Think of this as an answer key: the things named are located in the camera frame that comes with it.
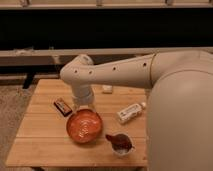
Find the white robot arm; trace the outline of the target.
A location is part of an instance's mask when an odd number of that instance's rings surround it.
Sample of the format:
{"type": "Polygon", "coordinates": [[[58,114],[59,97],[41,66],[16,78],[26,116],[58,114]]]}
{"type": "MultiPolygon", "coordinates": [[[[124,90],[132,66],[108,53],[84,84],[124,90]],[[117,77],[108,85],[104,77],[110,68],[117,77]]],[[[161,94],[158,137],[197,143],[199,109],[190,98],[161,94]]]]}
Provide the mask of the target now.
{"type": "Polygon", "coordinates": [[[93,101],[93,84],[148,89],[148,170],[213,171],[213,53],[164,52],[100,65],[79,55],[60,77],[79,105],[93,101]]]}

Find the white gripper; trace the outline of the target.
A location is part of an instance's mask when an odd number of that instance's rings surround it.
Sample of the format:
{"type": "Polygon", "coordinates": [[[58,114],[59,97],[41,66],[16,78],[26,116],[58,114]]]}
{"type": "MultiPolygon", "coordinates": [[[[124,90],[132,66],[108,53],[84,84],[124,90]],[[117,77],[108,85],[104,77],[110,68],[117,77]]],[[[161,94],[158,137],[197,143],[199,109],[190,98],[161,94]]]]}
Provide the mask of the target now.
{"type": "Polygon", "coordinates": [[[94,109],[94,93],[91,87],[75,87],[72,93],[75,110],[79,110],[81,106],[94,109]]]}

